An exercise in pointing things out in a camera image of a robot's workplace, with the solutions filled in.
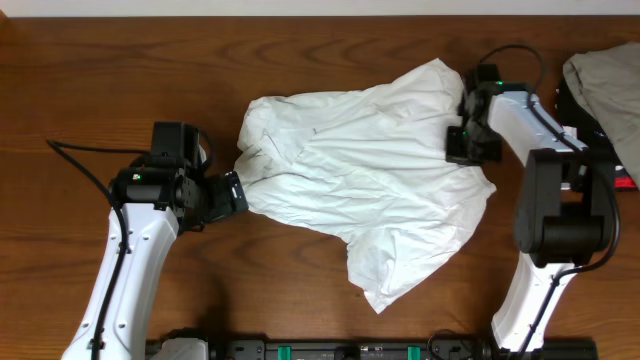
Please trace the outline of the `white t-shirt black print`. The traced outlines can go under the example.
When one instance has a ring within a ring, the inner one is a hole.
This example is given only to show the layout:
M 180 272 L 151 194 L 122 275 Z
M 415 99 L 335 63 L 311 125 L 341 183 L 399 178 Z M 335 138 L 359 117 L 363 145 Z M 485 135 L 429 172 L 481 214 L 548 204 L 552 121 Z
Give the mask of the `white t-shirt black print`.
M 445 158 L 462 90 L 436 59 L 364 90 L 252 101 L 235 162 L 250 210 L 344 241 L 349 281 L 384 311 L 463 247 L 495 191 Z

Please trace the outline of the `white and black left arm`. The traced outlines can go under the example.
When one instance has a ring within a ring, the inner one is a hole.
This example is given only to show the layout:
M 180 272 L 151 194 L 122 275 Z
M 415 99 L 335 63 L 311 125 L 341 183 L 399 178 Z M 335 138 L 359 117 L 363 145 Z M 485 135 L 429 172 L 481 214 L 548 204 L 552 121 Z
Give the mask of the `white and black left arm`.
M 142 359 L 160 274 L 186 231 L 247 210 L 239 176 L 125 168 L 112 183 L 107 246 L 66 359 Z

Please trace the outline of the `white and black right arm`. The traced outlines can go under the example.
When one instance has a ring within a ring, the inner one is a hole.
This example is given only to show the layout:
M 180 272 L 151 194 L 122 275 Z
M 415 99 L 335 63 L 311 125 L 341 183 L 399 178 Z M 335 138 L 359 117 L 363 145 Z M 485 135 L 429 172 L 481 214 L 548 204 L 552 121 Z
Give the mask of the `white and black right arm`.
M 619 243 L 613 166 L 567 134 L 526 84 L 469 81 L 459 113 L 461 124 L 447 130 L 447 161 L 498 161 L 507 144 L 524 169 L 513 227 L 518 264 L 491 322 L 492 354 L 540 358 L 567 285 L 606 264 Z

